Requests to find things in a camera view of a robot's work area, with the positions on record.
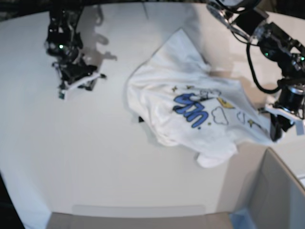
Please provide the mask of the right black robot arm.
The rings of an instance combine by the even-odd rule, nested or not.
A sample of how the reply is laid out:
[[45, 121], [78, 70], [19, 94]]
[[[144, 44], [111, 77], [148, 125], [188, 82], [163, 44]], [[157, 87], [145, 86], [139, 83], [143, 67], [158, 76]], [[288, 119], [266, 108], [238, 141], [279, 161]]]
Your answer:
[[50, 23], [44, 43], [46, 53], [56, 59], [52, 67], [56, 70], [60, 84], [59, 98], [67, 99], [74, 89], [92, 91], [98, 79], [106, 79], [98, 67], [85, 62], [83, 42], [77, 26], [84, 10], [79, 0], [75, 5], [70, 0], [53, 0], [49, 11]]

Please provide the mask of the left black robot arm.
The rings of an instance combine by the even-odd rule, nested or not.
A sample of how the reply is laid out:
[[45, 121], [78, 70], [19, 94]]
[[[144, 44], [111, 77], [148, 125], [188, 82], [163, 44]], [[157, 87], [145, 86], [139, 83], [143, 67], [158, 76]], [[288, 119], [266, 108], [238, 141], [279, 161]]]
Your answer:
[[[253, 82], [267, 102], [261, 113], [271, 117], [270, 137], [278, 141], [295, 126], [298, 135], [305, 133], [305, 47], [258, 9], [258, 0], [208, 0], [208, 11], [235, 37], [242, 37]], [[250, 48], [259, 47], [265, 58], [277, 63], [282, 78], [274, 89], [263, 88], [254, 71]]]

